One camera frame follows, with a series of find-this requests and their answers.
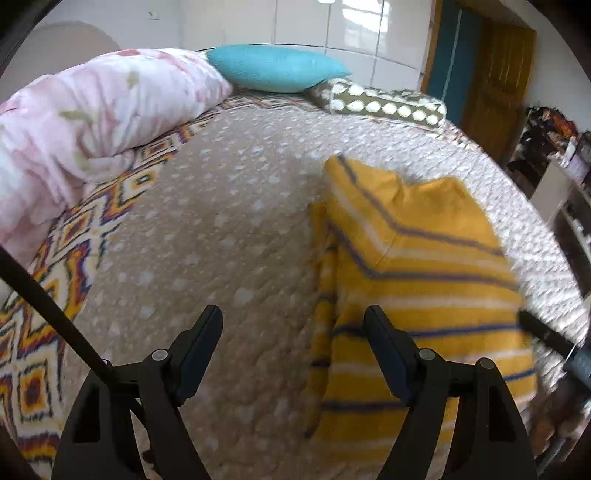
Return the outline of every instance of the blue pillow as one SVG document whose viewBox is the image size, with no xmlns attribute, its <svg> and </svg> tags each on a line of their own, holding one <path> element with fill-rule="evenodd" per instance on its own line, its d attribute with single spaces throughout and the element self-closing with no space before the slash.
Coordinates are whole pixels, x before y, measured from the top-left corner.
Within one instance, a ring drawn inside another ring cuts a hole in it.
<svg viewBox="0 0 591 480">
<path fill-rule="evenodd" d="M 207 52 L 226 79 L 266 92 L 297 93 L 351 72 L 338 60 L 309 51 L 269 45 L 228 45 Z"/>
</svg>

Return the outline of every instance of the beige bedspread with white dots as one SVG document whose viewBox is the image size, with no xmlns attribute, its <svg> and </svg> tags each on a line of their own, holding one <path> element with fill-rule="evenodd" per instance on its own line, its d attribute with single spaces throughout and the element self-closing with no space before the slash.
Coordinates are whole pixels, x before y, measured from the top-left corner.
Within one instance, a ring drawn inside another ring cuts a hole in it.
<svg viewBox="0 0 591 480">
<path fill-rule="evenodd" d="M 208 303 L 225 329 L 195 398 L 181 409 L 213 479 L 375 475 L 379 465 L 325 464 L 302 436 L 314 274 L 307 205 L 326 158 L 396 169 L 405 181 L 453 175 L 483 206 L 528 307 L 575 340 L 581 299 L 552 234 L 491 159 L 406 125 L 295 106 L 221 113 L 166 165 L 105 255 L 76 325 L 114 364 L 167 347 Z M 556 358 L 538 363 L 544 382 Z M 71 351 L 66 410 L 87 369 Z M 145 434 L 139 432 L 141 447 Z"/>
</svg>

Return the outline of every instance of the yellow striped towel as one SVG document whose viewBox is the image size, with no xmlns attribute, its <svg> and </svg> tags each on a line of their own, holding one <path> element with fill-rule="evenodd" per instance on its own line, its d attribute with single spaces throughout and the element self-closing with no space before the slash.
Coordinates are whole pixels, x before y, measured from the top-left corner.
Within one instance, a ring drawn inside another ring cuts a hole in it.
<svg viewBox="0 0 591 480">
<path fill-rule="evenodd" d="M 486 215 L 453 178 L 406 185 L 391 171 L 341 155 L 324 165 L 324 201 L 311 221 L 318 304 L 308 375 L 307 430 L 335 460 L 383 461 L 406 409 L 391 395 L 363 337 L 380 305 L 418 347 L 447 360 L 492 358 L 518 407 L 535 393 L 522 298 Z M 448 401 L 439 446 L 451 441 Z"/>
</svg>

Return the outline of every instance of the bed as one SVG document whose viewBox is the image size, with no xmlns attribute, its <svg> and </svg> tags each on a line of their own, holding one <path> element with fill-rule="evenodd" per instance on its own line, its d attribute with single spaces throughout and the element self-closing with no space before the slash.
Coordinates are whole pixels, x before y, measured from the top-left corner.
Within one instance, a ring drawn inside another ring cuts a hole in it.
<svg viewBox="0 0 591 480">
<path fill-rule="evenodd" d="M 62 215 L 30 269 L 114 364 L 168 345 L 208 303 L 222 308 L 225 333 L 182 409 L 212 478 L 359 478 L 379 469 L 324 464 L 300 427 L 316 301 L 307 205 L 320 192 L 323 161 L 341 151 L 406 181 L 461 179 L 501 239 L 527 307 L 575 341 L 587 333 L 553 234 L 451 123 L 425 132 L 239 90 L 139 148 L 123 176 Z M 87 368 L 17 296 L 0 317 L 0 346 L 7 427 L 48 477 Z M 560 359 L 535 350 L 545 391 Z"/>
</svg>

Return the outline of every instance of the polka dot bolster pillow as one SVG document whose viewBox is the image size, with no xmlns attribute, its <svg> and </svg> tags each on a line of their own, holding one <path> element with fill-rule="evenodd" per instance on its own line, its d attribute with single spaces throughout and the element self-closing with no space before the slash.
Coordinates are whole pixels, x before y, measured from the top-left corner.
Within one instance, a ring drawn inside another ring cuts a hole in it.
<svg viewBox="0 0 591 480">
<path fill-rule="evenodd" d="M 443 125 L 447 114 L 445 103 L 430 95 L 412 90 L 384 92 L 342 78 L 321 82 L 308 94 L 330 113 L 383 118 L 428 130 Z"/>
</svg>

